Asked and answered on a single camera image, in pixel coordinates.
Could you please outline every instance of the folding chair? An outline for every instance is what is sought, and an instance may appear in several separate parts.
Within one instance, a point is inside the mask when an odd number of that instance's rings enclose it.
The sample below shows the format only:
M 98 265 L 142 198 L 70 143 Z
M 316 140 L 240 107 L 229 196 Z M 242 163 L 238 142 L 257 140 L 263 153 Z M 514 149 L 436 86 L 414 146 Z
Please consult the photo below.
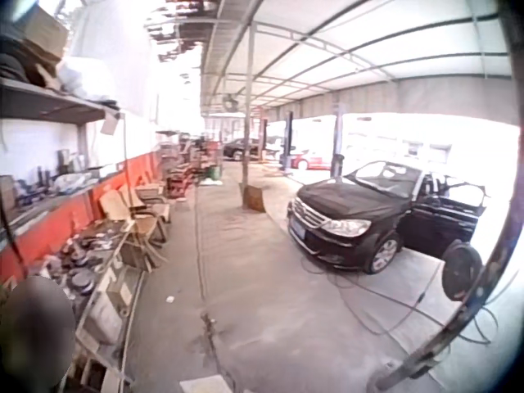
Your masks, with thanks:
M 165 182 L 151 179 L 149 172 L 146 172 L 146 178 L 141 177 L 144 184 L 137 185 L 135 188 L 140 196 L 161 197 L 164 194 Z
M 157 213 L 164 222 L 170 223 L 171 217 L 169 214 L 170 204 L 167 203 L 162 196 L 144 197 L 139 196 L 134 187 L 129 188 L 127 184 L 120 187 L 119 190 L 122 199 L 127 207 L 137 209 L 149 208 L 154 213 Z
M 135 225 L 132 231 L 137 235 L 141 236 L 147 242 L 155 242 L 151 239 L 155 229 L 158 228 L 161 242 L 167 242 L 167 236 L 165 235 L 165 228 L 162 224 L 161 218 L 157 213 L 148 209 L 147 206 L 131 207 L 128 208 L 124 204 L 124 200 L 120 193 L 116 190 L 110 190 L 106 192 L 100 198 L 100 205 L 102 210 L 106 214 L 106 217 L 111 221 L 124 221 L 131 220 L 131 210 L 134 212 Z

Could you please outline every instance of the car wheel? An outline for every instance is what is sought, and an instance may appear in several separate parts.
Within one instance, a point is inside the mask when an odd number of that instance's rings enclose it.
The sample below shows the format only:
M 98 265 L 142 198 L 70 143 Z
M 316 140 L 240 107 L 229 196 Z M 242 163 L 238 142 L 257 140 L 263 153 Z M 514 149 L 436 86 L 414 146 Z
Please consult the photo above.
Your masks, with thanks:
M 233 159 L 235 161 L 242 161 L 242 152 L 240 150 L 237 150 L 233 153 Z
M 296 164 L 296 168 L 299 170 L 307 170 L 309 168 L 309 163 L 306 160 L 300 160 L 298 161 L 298 164 Z
M 400 238 L 396 233 L 387 236 L 373 252 L 373 256 L 366 266 L 367 274 L 377 274 L 384 270 L 395 258 L 400 248 Z

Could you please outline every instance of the license plate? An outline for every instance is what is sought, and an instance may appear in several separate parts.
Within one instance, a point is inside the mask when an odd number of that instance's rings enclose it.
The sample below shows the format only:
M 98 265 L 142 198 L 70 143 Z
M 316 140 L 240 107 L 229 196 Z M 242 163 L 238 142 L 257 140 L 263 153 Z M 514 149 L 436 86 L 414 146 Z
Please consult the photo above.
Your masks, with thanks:
M 305 229 L 300 225 L 298 220 L 295 217 L 291 217 L 291 228 L 293 229 L 293 232 L 295 235 L 298 236 L 299 239 L 304 240 L 305 237 Z

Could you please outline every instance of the red wall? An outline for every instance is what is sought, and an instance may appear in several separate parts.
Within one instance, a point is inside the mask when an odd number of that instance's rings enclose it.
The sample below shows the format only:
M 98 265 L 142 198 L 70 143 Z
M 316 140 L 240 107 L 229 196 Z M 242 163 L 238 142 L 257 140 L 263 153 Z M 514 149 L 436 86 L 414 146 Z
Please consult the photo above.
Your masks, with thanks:
M 156 159 L 154 153 L 138 156 L 126 161 L 129 171 L 129 182 L 136 185 L 140 179 L 156 176 Z M 18 247 L 27 265 L 38 264 L 38 259 L 46 254 L 58 252 L 64 242 L 75 234 L 77 229 L 85 228 L 92 221 L 103 218 L 98 201 L 111 190 L 118 189 L 126 183 L 125 172 L 118 174 L 94 189 L 75 196 L 48 213 L 29 231 L 16 238 Z M 17 259 L 9 246 L 0 253 L 0 279 L 5 281 L 10 276 L 21 277 Z

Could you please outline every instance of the green bucket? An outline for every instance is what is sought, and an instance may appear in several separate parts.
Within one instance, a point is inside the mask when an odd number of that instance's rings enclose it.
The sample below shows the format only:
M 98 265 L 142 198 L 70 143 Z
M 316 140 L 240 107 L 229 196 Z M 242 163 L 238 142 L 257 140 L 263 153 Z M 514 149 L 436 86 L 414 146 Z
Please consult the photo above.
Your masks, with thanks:
M 220 180 L 220 167 L 217 165 L 210 166 L 207 169 L 206 177 L 210 178 L 213 181 Z

